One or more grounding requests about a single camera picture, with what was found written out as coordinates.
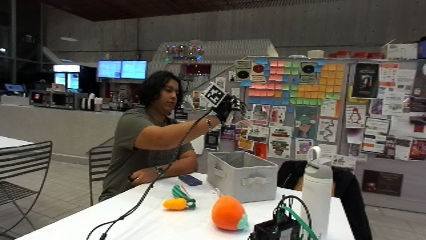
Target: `ceiling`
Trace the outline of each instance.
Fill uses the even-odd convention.
[[[90,21],[252,9],[340,0],[38,0]]]

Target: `hand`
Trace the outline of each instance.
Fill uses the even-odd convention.
[[[226,95],[222,102],[218,104],[218,106],[212,108],[212,111],[215,112],[215,116],[222,124],[226,122],[227,116],[231,111],[231,107],[232,107],[232,97],[230,95]]]
[[[155,180],[157,175],[158,174],[154,168],[143,168],[141,170],[137,170],[129,177],[129,179],[133,179],[133,181],[130,181],[130,184],[133,186],[137,186],[143,183],[149,183]]]

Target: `handheld device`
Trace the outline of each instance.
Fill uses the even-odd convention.
[[[179,175],[178,179],[189,186],[198,186],[202,184],[202,181],[190,175]]]

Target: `gray t-shirt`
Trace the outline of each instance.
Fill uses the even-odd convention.
[[[174,123],[174,120],[166,118],[166,122],[157,126],[163,127]],[[145,108],[131,109],[121,116],[115,128],[111,159],[103,179],[99,200],[113,197],[133,187],[127,181],[127,176],[133,172],[171,162],[177,148],[170,150],[143,150],[133,147],[139,132],[151,125],[154,124],[145,112]],[[189,150],[193,150],[190,143],[179,147],[175,158]]]

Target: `black glove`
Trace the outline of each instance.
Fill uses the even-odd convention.
[[[230,95],[226,95],[222,102],[216,105],[216,107],[211,109],[215,112],[215,117],[223,125],[232,109],[232,97]]]

